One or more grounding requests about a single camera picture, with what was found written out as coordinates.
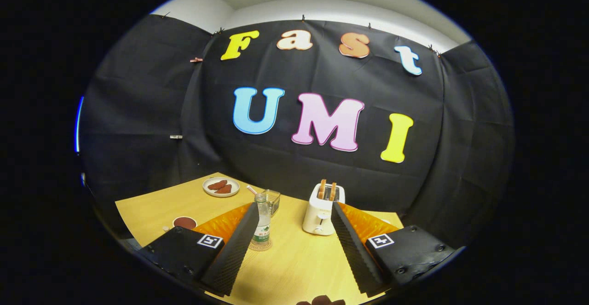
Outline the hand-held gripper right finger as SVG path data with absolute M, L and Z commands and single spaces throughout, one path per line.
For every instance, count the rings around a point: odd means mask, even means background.
M 450 263 L 456 251 L 423 228 L 397 228 L 341 202 L 331 221 L 361 293 L 397 292 Z

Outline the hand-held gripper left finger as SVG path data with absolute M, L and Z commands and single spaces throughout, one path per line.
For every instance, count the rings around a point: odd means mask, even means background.
M 251 202 L 193 229 L 174 227 L 139 254 L 185 286 L 229 296 L 258 222 Z

